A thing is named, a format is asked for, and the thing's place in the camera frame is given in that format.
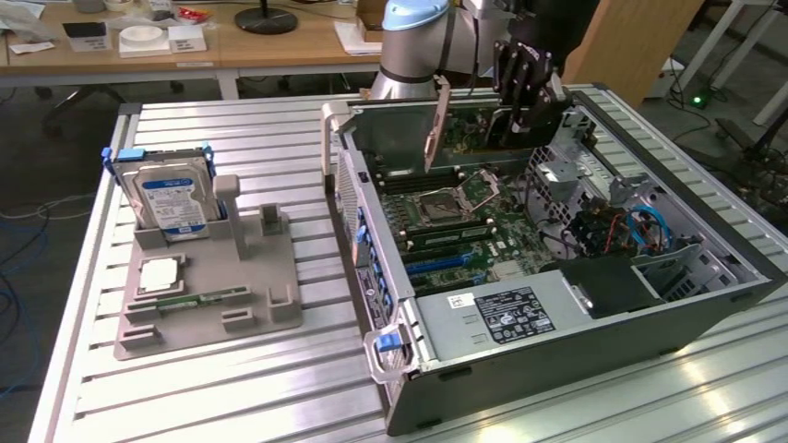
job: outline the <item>motherboard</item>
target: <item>motherboard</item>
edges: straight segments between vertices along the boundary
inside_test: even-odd
[[[555,262],[512,190],[484,167],[456,168],[443,180],[412,176],[380,197],[416,296],[520,278]]]

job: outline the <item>floor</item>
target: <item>floor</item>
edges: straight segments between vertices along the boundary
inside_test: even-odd
[[[708,28],[690,32],[684,36],[676,49],[679,59],[688,61],[698,51],[703,39],[708,35]],[[735,41],[724,39],[714,55],[702,69],[702,73],[711,73],[724,53],[730,51]],[[728,117],[738,121],[746,131],[758,137],[763,129],[750,120],[764,106],[782,83],[788,78],[788,66],[782,65],[759,53],[752,53],[744,64],[747,69],[739,69],[728,83],[727,103],[714,102],[702,112],[708,118]],[[368,86],[371,75],[350,76],[351,84],[356,87]],[[342,92],[339,79],[332,82],[327,78],[315,76],[291,79],[290,91],[279,89],[278,78],[244,81],[246,97],[270,97],[272,95],[306,95]],[[704,84],[704,77],[694,81],[687,94]],[[218,84],[210,80],[184,82],[186,91],[174,94],[167,82],[139,85],[119,85],[118,90],[130,102],[179,102],[206,101],[219,99]],[[67,94],[72,88],[55,88],[55,98],[43,101],[32,89],[19,89],[12,99],[0,105],[0,134],[4,155],[0,156],[0,177],[3,177],[3,194],[0,194],[0,210],[12,213],[31,211],[36,203],[56,200],[71,195],[84,195],[95,191],[100,177],[99,156],[102,148],[108,144],[112,134],[118,105],[107,97],[96,96],[82,103],[62,118],[63,138],[51,140],[40,132],[36,115],[42,115]],[[2,97],[7,97],[11,90],[0,90]],[[695,117],[670,107],[664,101],[647,101],[639,108],[654,125],[670,136],[703,124]],[[720,152],[726,148],[723,141],[715,137],[715,129],[707,128],[683,138],[683,143],[710,153]],[[788,128],[784,128],[775,148],[786,150],[788,147]],[[91,199],[83,198],[64,203],[52,209],[54,216],[68,216],[90,210]],[[0,219],[0,251],[14,251],[26,241],[22,233],[11,222]],[[36,229],[43,220],[34,217],[26,221],[23,227]],[[31,421],[35,414],[40,394],[40,384],[46,375],[48,355],[56,339],[56,331],[70,291],[72,272],[79,258],[88,217],[71,220],[51,221],[47,226],[48,246],[30,266],[8,277],[16,293],[24,299],[27,311],[32,320],[34,331],[24,327],[15,330],[8,342],[0,347],[0,392],[11,386],[20,377],[30,372],[35,363],[34,337],[39,337],[40,361],[36,369],[30,372],[22,389],[6,398],[0,397],[0,441],[16,443],[26,441]],[[26,251],[31,257],[36,249]],[[10,262],[15,266],[20,261]],[[0,317],[0,334],[8,328],[11,315]]]

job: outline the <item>paper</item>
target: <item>paper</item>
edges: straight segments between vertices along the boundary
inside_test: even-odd
[[[355,23],[334,22],[336,36],[346,52],[351,55],[379,55],[383,49],[383,43],[366,42]]]
[[[27,54],[27,53],[36,53],[38,51],[43,51],[44,49],[55,48],[55,45],[50,42],[44,43],[34,43],[34,44],[12,44],[8,46],[11,51],[15,54]]]
[[[35,3],[27,2],[11,2],[14,5],[23,6],[36,18],[40,18],[40,14],[44,12],[44,5],[38,5]],[[3,19],[0,19],[0,30],[10,30],[11,27],[6,24]]]

